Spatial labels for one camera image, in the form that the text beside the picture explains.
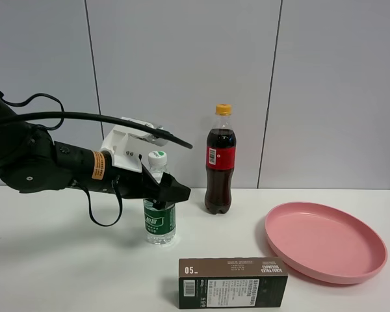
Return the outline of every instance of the brown box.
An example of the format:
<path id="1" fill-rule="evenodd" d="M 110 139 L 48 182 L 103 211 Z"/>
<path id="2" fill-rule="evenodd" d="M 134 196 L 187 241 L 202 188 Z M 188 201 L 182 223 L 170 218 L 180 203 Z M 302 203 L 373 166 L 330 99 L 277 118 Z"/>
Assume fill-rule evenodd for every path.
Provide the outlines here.
<path id="1" fill-rule="evenodd" d="M 179 308 L 279 307 L 287 271 L 278 257 L 179 260 Z"/>

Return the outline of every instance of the red bottle label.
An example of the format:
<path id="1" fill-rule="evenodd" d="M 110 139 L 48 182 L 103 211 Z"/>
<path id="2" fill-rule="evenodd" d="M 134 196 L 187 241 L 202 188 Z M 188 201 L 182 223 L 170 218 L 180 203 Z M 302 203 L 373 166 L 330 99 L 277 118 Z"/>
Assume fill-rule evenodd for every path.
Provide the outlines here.
<path id="1" fill-rule="evenodd" d="M 216 170 L 229 170 L 234 168 L 234 148 L 210 148 L 207 146 L 207 166 Z"/>

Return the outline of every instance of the plastic bottle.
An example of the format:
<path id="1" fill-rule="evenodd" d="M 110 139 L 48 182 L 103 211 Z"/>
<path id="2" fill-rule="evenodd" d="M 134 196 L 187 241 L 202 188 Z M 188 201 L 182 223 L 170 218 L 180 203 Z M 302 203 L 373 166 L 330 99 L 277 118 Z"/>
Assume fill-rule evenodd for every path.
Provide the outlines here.
<path id="1" fill-rule="evenodd" d="M 213 215 L 227 213 L 231 205 L 231 178 L 237 140 L 231 127 L 231 105 L 218 104 L 216 120 L 207 139 L 207 192 L 205 206 Z"/>
<path id="2" fill-rule="evenodd" d="M 167 162 L 168 157 L 165 152 L 153 151 L 149 153 L 149 171 L 158 183 L 161 182 L 164 172 L 169 173 Z M 153 200 L 151 199 L 143 200 L 143 204 L 148 242 L 156 245 L 170 242 L 176 232 L 175 205 L 173 204 L 165 210 L 157 210 L 153 208 Z"/>

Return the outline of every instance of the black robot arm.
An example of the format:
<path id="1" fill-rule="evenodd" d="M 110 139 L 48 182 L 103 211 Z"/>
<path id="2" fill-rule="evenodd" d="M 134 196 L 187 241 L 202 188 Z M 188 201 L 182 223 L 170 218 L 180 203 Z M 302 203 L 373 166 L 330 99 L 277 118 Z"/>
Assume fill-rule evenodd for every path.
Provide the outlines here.
<path id="1" fill-rule="evenodd" d="M 40 118 L 26 118 L 16 115 L 3 100 L 0 92 L 0 178 L 9 187 L 21 193 L 42 190 L 61 190 L 66 187 L 83 189 L 87 192 L 113 193 L 125 199 L 153 198 L 154 207 L 164 209 L 177 202 L 188 200 L 190 189 L 179 184 L 171 175 L 164 174 L 159 184 L 141 164 L 140 170 L 126 170 L 113 165 L 113 153 L 109 149 L 92 151 L 61 142 L 53 142 L 43 126 L 23 120 L 43 119 L 49 113 L 39 114 Z M 79 113 L 61 112 L 59 117 L 74 118 Z M 88 114 L 92 120 L 103 120 L 126 125 L 133 129 L 143 129 L 152 133 L 153 140 L 172 138 L 174 142 L 191 148 L 192 146 L 163 130 L 142 127 L 107 116 Z"/>

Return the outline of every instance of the orange label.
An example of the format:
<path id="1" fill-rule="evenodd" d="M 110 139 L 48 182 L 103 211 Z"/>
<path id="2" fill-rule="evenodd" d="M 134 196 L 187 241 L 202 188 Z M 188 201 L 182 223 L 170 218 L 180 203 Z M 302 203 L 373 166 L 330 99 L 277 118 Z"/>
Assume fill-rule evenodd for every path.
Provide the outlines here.
<path id="1" fill-rule="evenodd" d="M 99 151 L 93 151 L 94 154 L 94 172 L 92 172 L 92 179 L 102 180 L 105 172 L 105 158 Z"/>

